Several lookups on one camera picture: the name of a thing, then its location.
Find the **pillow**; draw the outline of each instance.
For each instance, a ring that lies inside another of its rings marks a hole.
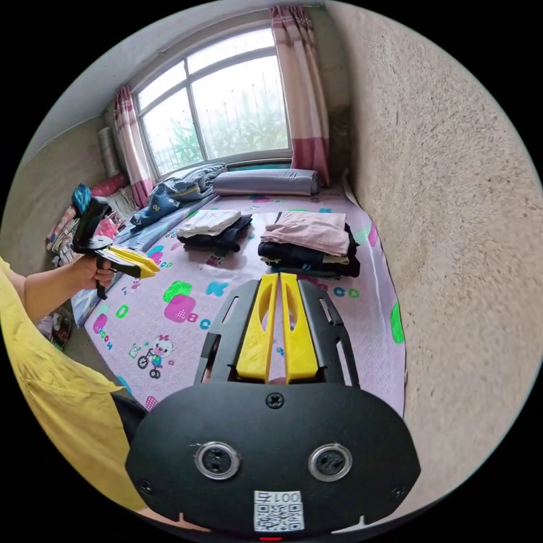
[[[108,197],[116,193],[120,188],[128,184],[128,179],[124,174],[117,174],[90,189],[93,196]]]
[[[179,202],[172,200],[168,196],[166,187],[163,184],[160,184],[151,195],[149,205],[140,211],[136,211],[130,219],[130,222],[136,226],[152,225],[162,217],[179,209],[179,205]]]

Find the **yellow shirt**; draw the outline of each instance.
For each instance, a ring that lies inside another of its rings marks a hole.
[[[128,441],[111,397],[122,387],[53,347],[28,318],[0,258],[0,326],[21,391],[53,444],[114,502],[145,508],[124,463]]]

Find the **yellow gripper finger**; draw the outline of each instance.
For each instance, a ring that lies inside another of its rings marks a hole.
[[[263,275],[260,279],[238,363],[236,364],[236,371],[241,378],[268,382],[278,281],[279,275],[277,273]],[[266,329],[264,329],[262,322],[266,311],[268,312],[268,319]]]
[[[317,374],[318,364],[296,275],[281,274],[281,294],[285,372],[288,384],[291,381],[313,378]]]
[[[147,255],[145,255],[144,253],[133,251],[132,249],[129,249],[128,247],[121,247],[120,245],[110,245],[108,249],[112,251],[113,253],[115,253],[116,255],[120,256],[121,258],[127,260],[128,262],[145,264],[145,266],[151,272],[156,273],[160,271],[160,268],[158,267],[157,263],[152,258],[149,258]]]

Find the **hand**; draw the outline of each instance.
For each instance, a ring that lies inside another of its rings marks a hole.
[[[111,262],[104,262],[104,269],[96,267],[96,257],[83,255],[70,264],[76,277],[78,286],[81,290],[94,290],[96,281],[99,281],[103,287],[109,287],[113,280],[114,272],[111,271]]]

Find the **pink bed sheet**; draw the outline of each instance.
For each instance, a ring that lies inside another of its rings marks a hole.
[[[311,198],[222,196],[202,209],[253,214],[239,253],[225,257],[185,251],[174,228],[148,253],[160,262],[160,272],[142,281],[122,277],[85,323],[99,353],[136,400],[150,410],[173,392],[192,385],[206,331],[228,291],[270,273],[257,254],[266,221],[279,211],[296,209],[347,213],[360,244],[360,276],[310,280],[328,291],[343,318],[361,387],[403,416],[406,350],[398,299],[376,225],[366,212],[334,191]],[[270,378],[285,375],[280,311],[278,303]]]

